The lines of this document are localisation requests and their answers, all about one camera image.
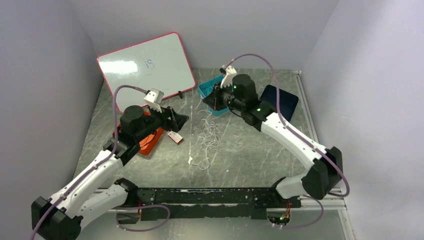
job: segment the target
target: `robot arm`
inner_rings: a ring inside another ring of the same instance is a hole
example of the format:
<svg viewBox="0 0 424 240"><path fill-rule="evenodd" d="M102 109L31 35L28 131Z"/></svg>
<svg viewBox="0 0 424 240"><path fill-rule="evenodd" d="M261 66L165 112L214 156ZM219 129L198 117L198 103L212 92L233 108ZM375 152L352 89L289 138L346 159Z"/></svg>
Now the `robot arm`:
<svg viewBox="0 0 424 240"><path fill-rule="evenodd" d="M111 137L97 157L76 178L49 199L37 198L31 205L32 228L59 198L64 198L47 216L37 233L46 240L74 240L91 221L117 206L131 206L137 202L138 187L122 178L110 188L90 198L101 184L125 166L140 150L140 141L158 128L178 132L189 119L171 107L160 106L163 93L153 89L144 98L150 115L141 106L127 107L120 118L117 148L109 160L99 164L112 153L115 137ZM66 196L64 193L85 176Z"/></svg>
<svg viewBox="0 0 424 240"><path fill-rule="evenodd" d="M321 200L341 180L336 170L318 153L325 154L341 170L342 153L336 148L327 149L304 135L288 121L281 123L276 109L258 100L255 83L247 74L238 74L232 66L221 69L225 77L216 83L210 95L203 99L216 111L230 108L240 111L244 121L258 131L272 137L292 152L306 171L277 182L276 191L284 199L308 194Z"/></svg>

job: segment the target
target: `white backdrop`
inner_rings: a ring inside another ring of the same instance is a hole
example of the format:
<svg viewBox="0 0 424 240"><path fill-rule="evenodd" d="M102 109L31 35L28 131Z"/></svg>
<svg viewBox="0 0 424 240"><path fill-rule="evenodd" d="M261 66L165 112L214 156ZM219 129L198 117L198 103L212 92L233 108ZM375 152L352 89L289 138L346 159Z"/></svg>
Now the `white backdrop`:
<svg viewBox="0 0 424 240"><path fill-rule="evenodd" d="M72 179L103 80L68 1L3 0L0 23L0 239L22 240Z"/></svg>
<svg viewBox="0 0 424 240"><path fill-rule="evenodd" d="M357 239L424 239L424 2L340 0L302 71Z"/></svg>
<svg viewBox="0 0 424 240"><path fill-rule="evenodd" d="M300 70L338 0L69 0L99 54L178 32L192 67L255 52ZM255 58L237 67L266 68Z"/></svg>

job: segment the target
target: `table surface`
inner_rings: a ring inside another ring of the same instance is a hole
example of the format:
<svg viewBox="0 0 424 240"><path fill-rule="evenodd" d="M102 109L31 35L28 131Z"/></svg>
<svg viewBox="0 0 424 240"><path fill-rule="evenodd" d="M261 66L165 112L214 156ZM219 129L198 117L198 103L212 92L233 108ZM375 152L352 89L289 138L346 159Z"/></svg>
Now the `table surface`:
<svg viewBox="0 0 424 240"><path fill-rule="evenodd" d="M319 211L293 211L291 226L310 223ZM125 225L131 229L148 229L161 223L143 221ZM115 214L106 213L91 222L78 240L345 240L337 210L326 210L322 219L302 229L272 227L267 220L249 217L171 219L162 227L148 232L128 232L116 227Z"/></svg>
<svg viewBox="0 0 424 240"><path fill-rule="evenodd" d="M258 95L266 85L275 85L268 69L237 69L251 76ZM280 88L300 97L295 75L277 70ZM194 68L196 83L219 76L218 68ZM302 173L305 168L295 156L271 137L247 125L241 118L226 112L213 116L201 102L197 86L162 101L179 114L189 116L179 134L184 141L177 145L164 132L148 156L137 154L128 164L101 186L108 188L119 178L139 187L269 187L281 177ZM291 124L311 137L305 106L299 100ZM112 96L104 83L75 170L75 176L91 163L113 131Z"/></svg>

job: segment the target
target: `whiteboard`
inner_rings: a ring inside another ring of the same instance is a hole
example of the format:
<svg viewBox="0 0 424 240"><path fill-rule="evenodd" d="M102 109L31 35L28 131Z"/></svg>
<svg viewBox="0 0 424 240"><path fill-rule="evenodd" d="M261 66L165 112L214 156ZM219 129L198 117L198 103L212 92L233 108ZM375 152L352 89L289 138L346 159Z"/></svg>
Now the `whiteboard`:
<svg viewBox="0 0 424 240"><path fill-rule="evenodd" d="M196 85L180 36L171 32L115 50L97 58L110 93L121 85L145 90L158 89L169 98ZM132 105L143 106L145 94L123 88L116 97L120 112Z"/></svg>

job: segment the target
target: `gray marble table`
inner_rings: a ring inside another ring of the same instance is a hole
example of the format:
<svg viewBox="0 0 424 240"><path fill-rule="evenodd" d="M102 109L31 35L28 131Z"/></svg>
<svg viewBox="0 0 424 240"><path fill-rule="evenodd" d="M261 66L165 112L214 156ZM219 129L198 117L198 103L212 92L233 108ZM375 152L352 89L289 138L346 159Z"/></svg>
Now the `gray marble table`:
<svg viewBox="0 0 424 240"><path fill-rule="evenodd" d="M267 69L237 69L237 72L251 76L259 96L266 85L275 84ZM200 84L217 77L220 72L218 68L194 68L193 74ZM278 70L277 77L283 90L300 96L292 71ZM281 177L295 176L305 170L281 144L231 112L209 116L197 86L184 93L184 99L175 96L162 103L190 117L179 132L184 141L177 145L164 132L150 155L136 155L102 188L108 188L122 177L139 187L267 187ZM291 123L311 137L304 108L299 101ZM112 131L112 96L103 84L75 176L93 161Z"/></svg>

